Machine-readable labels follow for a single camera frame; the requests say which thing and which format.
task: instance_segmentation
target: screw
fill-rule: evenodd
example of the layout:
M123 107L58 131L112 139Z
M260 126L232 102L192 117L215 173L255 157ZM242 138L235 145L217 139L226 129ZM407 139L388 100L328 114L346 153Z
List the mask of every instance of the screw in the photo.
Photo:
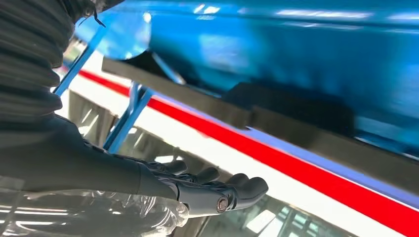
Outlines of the screw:
M228 206L227 198L226 197L220 197L220 199L218 200L218 203L217 203L217 211L219 213L223 213L227 209L227 206Z

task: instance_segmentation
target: blue painted surface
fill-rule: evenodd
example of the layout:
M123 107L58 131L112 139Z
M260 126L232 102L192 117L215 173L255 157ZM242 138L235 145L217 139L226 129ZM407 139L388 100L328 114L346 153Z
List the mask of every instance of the blue painted surface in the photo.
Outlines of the blue painted surface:
M108 57L151 47L185 78L217 92L271 81L335 95L355 111L359 139L401 154L419 149L419 1L126 0L99 18L107 15L117 18L98 46ZM98 27L88 19L77 35L90 41ZM250 135L419 206L362 174Z
M140 97L140 90L144 90L144 94ZM134 126L140 113L147 106L153 92L149 89L141 88L141 85L133 82L129 90L129 105L124 114L118 120L114 130L106 138L103 148L109 153L118 152L122 143L128 136L129 130Z

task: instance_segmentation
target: blue support strut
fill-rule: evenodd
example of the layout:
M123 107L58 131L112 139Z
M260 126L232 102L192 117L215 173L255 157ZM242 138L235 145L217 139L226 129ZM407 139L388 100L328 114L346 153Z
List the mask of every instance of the blue support strut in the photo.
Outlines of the blue support strut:
M131 84L129 105L106 139L103 145L105 150L112 154L118 152L119 147L124 142L129 130L134 126L140 113L148 104L152 94L151 90L141 87L135 82Z
M113 22L112 16L109 16L104 19L104 22L106 22L107 25L112 24ZM86 61L90 58L92 53L96 50L97 46L101 42L102 38L106 35L108 32L108 29L105 27L99 27L96 34L93 36L91 41L89 42L89 45L86 47L86 49L83 51L83 53L78 57L78 59L75 61L75 63L71 66L68 73L64 76L61 83L54 89L54 94L61 96L66 89L68 89L71 81L74 79L74 77L77 76L79 71L82 69Z

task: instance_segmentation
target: clear plastic sheet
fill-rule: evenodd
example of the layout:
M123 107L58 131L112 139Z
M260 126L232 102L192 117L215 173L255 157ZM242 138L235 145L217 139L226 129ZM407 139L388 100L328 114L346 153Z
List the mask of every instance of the clear plastic sheet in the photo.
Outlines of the clear plastic sheet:
M2 185L0 178L1 237L166 236L188 215L185 205L161 197L93 190L29 193Z

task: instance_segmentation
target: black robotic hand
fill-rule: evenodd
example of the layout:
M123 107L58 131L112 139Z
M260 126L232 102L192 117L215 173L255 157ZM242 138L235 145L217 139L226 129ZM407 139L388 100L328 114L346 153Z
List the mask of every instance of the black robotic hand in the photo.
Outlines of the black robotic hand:
M151 184L159 182L169 187L175 195L164 198L175 198L185 204L189 209L190 217L216 215L250 207L268 191L265 180L259 177L249 179L245 174L236 174L223 183L217 181L220 175L213 167L194 175L185 173L187 165L181 160L162 164L116 156L137 162L144 168L142 175L154 176L155 180L147 178Z

